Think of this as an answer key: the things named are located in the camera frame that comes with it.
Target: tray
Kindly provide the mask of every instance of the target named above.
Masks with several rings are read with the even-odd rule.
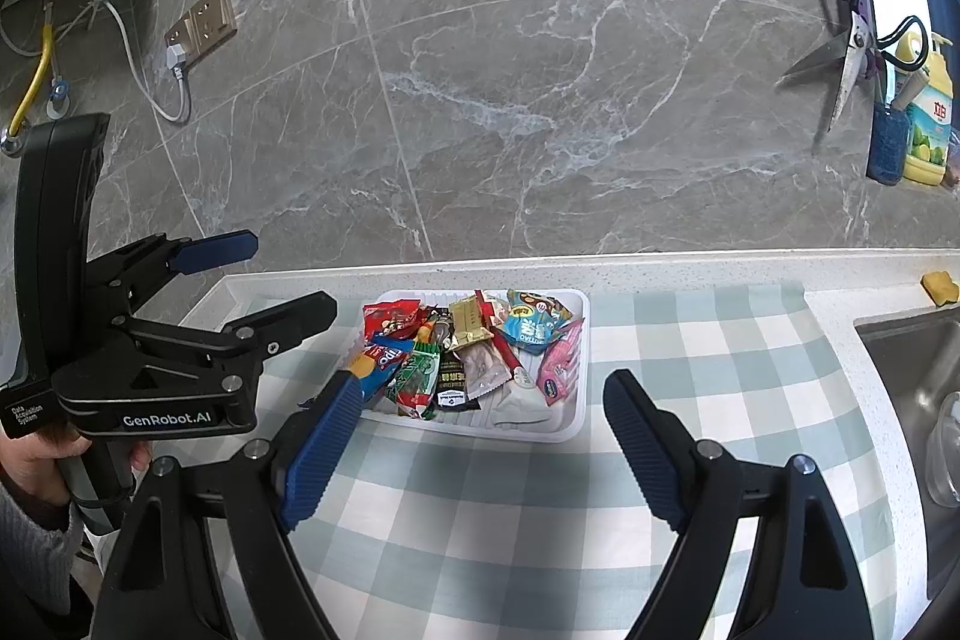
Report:
[[[490,290],[496,296],[506,298],[506,290]],[[490,439],[512,439],[526,442],[563,442],[579,432],[584,425],[584,415],[587,414],[587,369],[589,368],[589,335],[590,335],[590,304],[587,295],[581,290],[555,289],[536,290],[558,299],[566,309],[573,313],[575,319],[584,319],[580,330],[580,360],[577,366],[577,384],[573,394],[567,399],[551,405],[551,416],[541,423],[535,424],[505,424],[493,426],[490,421],[490,410],[504,396],[502,389],[496,389],[481,397],[480,410],[466,410],[464,413],[438,413],[432,420],[424,421],[419,418],[406,418],[397,415],[395,406],[389,400],[379,397],[373,408],[363,410],[361,415],[373,421],[406,426],[413,429],[427,429],[431,432],[445,432],[445,434],[461,434],[466,437],[488,437]],[[397,299],[420,299],[426,305],[446,307],[458,299],[472,295],[472,290],[388,290],[379,296],[376,301],[389,302]],[[353,356],[363,349],[363,333],[358,335],[350,355]],[[544,356],[533,356],[524,351],[518,351],[520,363],[536,379]]]

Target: hand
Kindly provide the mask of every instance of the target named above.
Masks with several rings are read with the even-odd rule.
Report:
[[[70,424],[45,426],[26,437],[10,439],[0,429],[0,466],[28,494],[50,504],[64,506],[70,492],[56,468],[56,459],[80,456],[93,443]],[[145,442],[131,447],[130,464],[138,471],[150,465],[152,454]]]

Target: yellow sponge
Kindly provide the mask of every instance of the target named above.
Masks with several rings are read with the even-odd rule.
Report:
[[[960,287],[950,279],[948,272],[928,272],[920,277],[920,285],[926,289],[938,307],[960,299]]]

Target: sink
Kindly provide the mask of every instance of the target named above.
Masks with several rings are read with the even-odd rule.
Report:
[[[960,390],[960,310],[925,313],[856,327],[904,430],[920,488],[926,531],[926,595],[940,593],[960,555],[960,509],[926,490],[926,442],[944,397]]]

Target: wall socket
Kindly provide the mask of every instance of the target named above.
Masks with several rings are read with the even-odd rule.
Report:
[[[163,35],[163,45],[180,44],[186,52],[184,66],[200,58],[237,33],[230,0],[199,0]]]

